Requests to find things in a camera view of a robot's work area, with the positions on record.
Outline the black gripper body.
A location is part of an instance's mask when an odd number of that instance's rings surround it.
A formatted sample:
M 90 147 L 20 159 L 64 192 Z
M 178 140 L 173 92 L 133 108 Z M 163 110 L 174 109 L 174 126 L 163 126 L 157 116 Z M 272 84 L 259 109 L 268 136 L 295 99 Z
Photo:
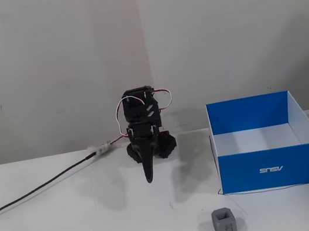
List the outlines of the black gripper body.
M 136 144 L 139 140 L 152 139 L 157 133 L 157 127 L 150 122 L 134 123 L 127 127 L 128 138 L 132 144 Z

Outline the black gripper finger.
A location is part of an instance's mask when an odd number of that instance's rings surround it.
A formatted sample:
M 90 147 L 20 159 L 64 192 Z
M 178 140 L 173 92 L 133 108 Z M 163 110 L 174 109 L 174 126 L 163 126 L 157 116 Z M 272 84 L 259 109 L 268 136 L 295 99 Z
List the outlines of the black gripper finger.
M 136 150 L 138 151 L 139 156 L 143 164 L 143 171 L 145 172 L 145 177 L 147 182 L 152 183 L 152 171 L 150 167 L 149 153 L 147 149 L 147 143 L 145 140 L 136 140 L 134 143 Z
M 153 181 L 153 158 L 158 147 L 158 138 L 153 137 L 145 142 L 150 180 Z

